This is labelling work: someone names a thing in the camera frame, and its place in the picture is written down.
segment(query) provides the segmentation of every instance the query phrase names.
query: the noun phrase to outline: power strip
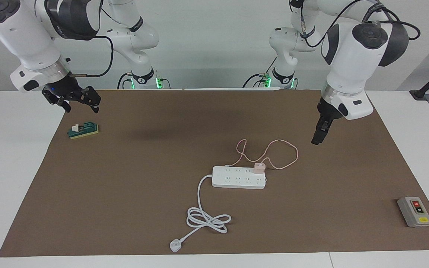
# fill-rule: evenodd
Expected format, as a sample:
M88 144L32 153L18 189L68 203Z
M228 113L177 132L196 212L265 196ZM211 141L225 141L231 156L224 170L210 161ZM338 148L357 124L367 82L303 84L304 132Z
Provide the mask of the power strip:
M252 167L215 166L211 184L221 188L264 189L266 176Z

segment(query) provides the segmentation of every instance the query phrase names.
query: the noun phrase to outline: brown mat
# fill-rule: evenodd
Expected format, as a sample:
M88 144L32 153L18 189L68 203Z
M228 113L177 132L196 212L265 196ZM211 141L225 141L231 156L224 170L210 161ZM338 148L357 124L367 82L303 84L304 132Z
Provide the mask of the brown mat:
M428 212L429 202L376 112L337 120L314 146L316 90L100 95L99 114L73 104L64 115L0 256L171 254L192 230L199 180L237 160L242 138L252 157L291 141L299 161L268 170L264 190L204 182L206 212L233 220L227 234L199 230L178 254L429 249L429 227L407 227L395 200L419 196ZM70 140L86 121L100 134ZM274 144L270 156L281 166L294 154Z

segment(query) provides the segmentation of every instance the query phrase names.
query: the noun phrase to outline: power plug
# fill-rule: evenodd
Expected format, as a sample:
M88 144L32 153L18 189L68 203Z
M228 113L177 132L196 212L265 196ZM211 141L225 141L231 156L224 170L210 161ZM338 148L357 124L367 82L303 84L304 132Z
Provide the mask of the power plug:
M266 176L264 171L256 174L255 168L252 167L215 166L211 185L222 188L264 189Z
M179 251L180 248L182 248L182 243L179 239L174 239L170 243L170 249L173 251L173 253L177 253L177 251Z

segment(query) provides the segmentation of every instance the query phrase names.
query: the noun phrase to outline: cable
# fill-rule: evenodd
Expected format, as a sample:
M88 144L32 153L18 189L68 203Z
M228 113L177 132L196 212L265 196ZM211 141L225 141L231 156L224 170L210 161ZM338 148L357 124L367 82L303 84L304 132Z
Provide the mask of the cable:
M102 12L105 13L105 15L107 15L107 17L110 17L111 20L113 20L114 22L117 22L118 24L121 24L120 22L118 22L117 20L115 20L114 18L112 18L112 16L109 15L109 13L107 13L103 8L101 8Z
M400 20L400 18L397 16L397 14L395 14L395 12L389 10L388 8L384 7L384 8L382 8L382 10L385 11L386 13L389 13L393 17L395 17L395 20Z
M273 62L271 63L271 65L267 68L266 73L269 73L269 69L273 66L274 62L277 60L277 56L274 58Z
M125 89L125 82L131 82L131 79L124 80L122 83L122 89Z
M120 83L122 83L122 79L127 76L130 75L130 73L124 73L120 78L119 78L119 83L117 83L117 89L120 89Z
M160 81L167 81L168 82L168 86L170 87L170 89L172 88L172 85L170 85L170 81L168 81L168 79L162 78L162 79L160 79Z
M112 48L112 52L110 54L110 63L109 63L109 67L107 68L107 70L105 70L103 73L101 74L73 74L72 77L101 77L104 76L106 73L108 73L110 71L110 68L112 68L112 62L114 61L114 43L112 42L112 39L110 39L107 36L95 36L94 38L104 38L107 39L110 42L110 47Z
M244 144L244 146L243 146L243 151L239 151L239 145L240 145L240 143L242 143L242 142L245 142L245 144ZM266 155L267 150L269 149L269 146L271 146L271 144L273 144L273 143L275 143L275 142L283 142L283 143L285 143L285 144L290 145L290 146L291 146L291 147L293 147L294 149L296 149L296 159L294 159L291 163L289 163L289 164L287 164L286 166L283 166L283 167L276 167L276 166L274 166L274 164L271 162L271 158L269 158L269 157L265 157L265 158L261 161L261 163L263 163L263 162L264 162L264 160L269 160L269 163L271 164L271 166L272 166L274 169L276 169L276 170L285 169L285 168L287 168L288 166L291 166L293 163L296 163L296 161L299 159L299 150L298 150L298 148L297 148L297 147L295 147L293 144L291 144L291 143L290 143L290 142L288 142L288 141L285 141L285 140L279 140L279 139L278 139L278 140L274 140L274 141L270 142L270 143L267 145L266 150L264 151L264 154L262 154L262 156L260 156L260 157L259 157L258 159L256 159L256 160L251 160L251 159L249 159L249 158L247 157L247 155L244 153L244 152L245 152L245 149L246 149L247 139L242 139L242 140L240 140L240 141L238 142L238 144L236 145L236 151L240 154L240 157L239 157L238 161L236 161L234 164L229 165L229 166L234 166L234 165L236 165L237 163L239 163L239 162L241 161L241 159L243 159L243 156L246 158L246 160L247 160L247 161L250 161L251 163L257 163L261 158L263 158L263 157Z
M257 87L259 87L259 86L261 85L262 81L263 81L262 79L261 79L261 80L256 81L256 82L254 83L254 85L252 85L252 87L256 87L256 84L257 84L257 83L259 83L259 85L257 85Z
M274 62L277 60L277 56L276 56L276 58L274 58L274 60L273 60L273 62L271 63L271 65L267 68L267 70L266 70L266 73L268 73L269 72L269 69L273 66L273 64L274 64ZM247 85L247 83L252 79L252 78L255 78L256 76L259 76L259 77L261 77L261 76L263 76L262 74L260 74L260 73L257 73L257 74L254 74L254 75L252 75L251 77L249 77L247 80L246 80L246 82L244 83L244 85L243 85L243 87L246 87L246 85Z
M418 39L419 37L420 37L420 35L422 35L422 32L420 31L420 29L417 27L417 26L415 26L415 25L413 25L413 24L411 24L411 23L408 23L408 22L402 22L402 21L400 21L400 20L380 20L378 23L397 23L397 24L401 24L401 25L407 25L407 26L410 26L410 27L412 27L413 29L415 29L415 31L417 31L417 36L415 36L415 37L408 37L408 39L409 40L416 40L416 39Z
M317 44L315 44L314 46L312 46L311 44L309 44L309 42L307 41L307 38L308 37L305 37L305 35L306 35L306 32L303 32L302 33L302 35L301 35L301 38L302 39L304 39L305 40L305 43L309 46L309 47L311 47L311 48L315 48L315 47L317 47L318 45L320 45L320 43L322 43L322 41L324 41L324 39L325 39L325 36L327 35L327 32L332 28L332 27L334 27L334 25L335 25L335 23L337 22L337 20L341 17L341 15L349 8L349 7L351 7L353 4L355 4L355 3L357 3L357 2L360 2L360 1L363 1L363 0L354 0L354 1L352 1L350 4L348 4L346 7L344 7L344 9L342 9L342 11L337 15L337 17L335 18L335 20L332 22L332 24L330 24L330 26L329 26L329 28L327 28L327 31L325 31L325 33L324 33L324 35L322 36L322 38L320 39L320 41L317 43ZM303 31L304 31L304 29L305 29L305 21L304 21L304 13L303 13L303 10L304 10L304 5L301 5L301 25L303 25Z
M206 213L201 207L201 198L200 198L200 189L201 184L204 182L206 178L212 178L213 175L206 175L198 184L198 190L196 191L196 195L198 198L198 207L191 207L187 210L186 214L186 224L189 227L194 228L191 232L189 232L186 236L183 236L181 239L174 239L170 243L170 249L173 252L177 252L182 247L181 243L184 242L190 235L194 234L196 231L203 227L210 227L211 229L225 234L228 232L226 228L226 224L231 221L231 216L228 214L221 214L216 217L211 217L208 213Z
M254 74L254 75L251 75L251 77L249 77L249 78L246 80L246 82L244 83L243 87L246 87L247 83L248 83L252 78L255 78L256 76L262 76L262 75L260 75L259 73Z
M296 86L294 87L294 89L296 90L298 88L298 85L299 85L299 79L298 78L294 78L294 81L297 81Z

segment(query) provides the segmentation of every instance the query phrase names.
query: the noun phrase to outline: switch box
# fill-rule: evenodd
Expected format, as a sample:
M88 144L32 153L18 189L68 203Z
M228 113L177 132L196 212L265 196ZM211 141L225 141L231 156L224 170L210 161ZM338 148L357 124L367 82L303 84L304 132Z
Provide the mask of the switch box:
M397 201L409 227L429 226L429 215L419 197L403 197Z

